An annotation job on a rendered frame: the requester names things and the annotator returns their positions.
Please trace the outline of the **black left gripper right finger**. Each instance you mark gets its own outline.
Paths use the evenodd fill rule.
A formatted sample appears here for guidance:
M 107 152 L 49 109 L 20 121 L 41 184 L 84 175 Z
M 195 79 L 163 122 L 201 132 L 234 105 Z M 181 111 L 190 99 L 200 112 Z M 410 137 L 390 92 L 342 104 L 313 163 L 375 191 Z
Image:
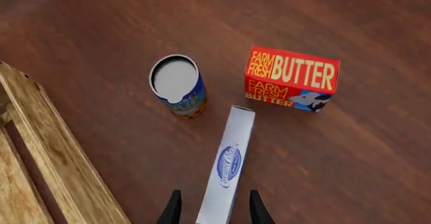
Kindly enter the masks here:
M 267 211 L 259 191 L 251 190 L 249 198 L 251 224 L 273 224 L 273 219 Z

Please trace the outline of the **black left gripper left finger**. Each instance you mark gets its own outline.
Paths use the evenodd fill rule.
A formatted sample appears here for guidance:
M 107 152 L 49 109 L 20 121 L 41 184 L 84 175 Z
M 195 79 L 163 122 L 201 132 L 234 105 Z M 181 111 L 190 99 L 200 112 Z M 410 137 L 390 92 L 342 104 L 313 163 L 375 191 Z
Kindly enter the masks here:
M 179 224 L 180 216 L 182 211 L 182 198 L 180 190 L 173 190 L 166 204 L 166 207 L 162 211 L 162 214 L 158 218 L 156 224 Z

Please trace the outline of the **silver cream cheese box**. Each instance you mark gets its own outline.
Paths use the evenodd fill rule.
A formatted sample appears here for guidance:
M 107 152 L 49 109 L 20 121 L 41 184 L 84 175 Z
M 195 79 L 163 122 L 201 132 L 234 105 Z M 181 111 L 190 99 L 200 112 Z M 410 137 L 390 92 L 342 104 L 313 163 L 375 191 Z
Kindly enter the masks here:
M 229 224 L 255 112 L 232 106 L 195 224 Z

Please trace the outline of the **wooden slat tray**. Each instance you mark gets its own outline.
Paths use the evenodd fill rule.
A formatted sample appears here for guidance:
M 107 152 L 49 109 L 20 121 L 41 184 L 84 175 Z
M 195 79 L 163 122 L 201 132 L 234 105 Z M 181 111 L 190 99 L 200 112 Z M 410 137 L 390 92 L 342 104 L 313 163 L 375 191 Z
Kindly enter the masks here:
M 131 224 L 42 86 L 0 62 L 8 111 L 68 224 Z

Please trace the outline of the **blue soup tin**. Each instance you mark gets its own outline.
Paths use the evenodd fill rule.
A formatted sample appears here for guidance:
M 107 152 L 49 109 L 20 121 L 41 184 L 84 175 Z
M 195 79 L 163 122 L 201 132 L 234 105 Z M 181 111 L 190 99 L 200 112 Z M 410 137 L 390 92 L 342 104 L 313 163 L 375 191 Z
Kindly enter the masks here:
M 161 58 L 152 67 L 149 85 L 157 98 L 178 118 L 196 118 L 206 108 L 207 90 L 196 62 L 183 54 Z

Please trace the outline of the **red butter box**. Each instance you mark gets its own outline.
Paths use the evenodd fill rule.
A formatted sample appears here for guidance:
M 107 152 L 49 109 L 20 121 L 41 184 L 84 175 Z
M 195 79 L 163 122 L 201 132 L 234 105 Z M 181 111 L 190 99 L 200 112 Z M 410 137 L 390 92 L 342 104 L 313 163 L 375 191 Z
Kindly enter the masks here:
M 337 91 L 341 61 L 253 46 L 244 70 L 248 99 L 320 112 Z

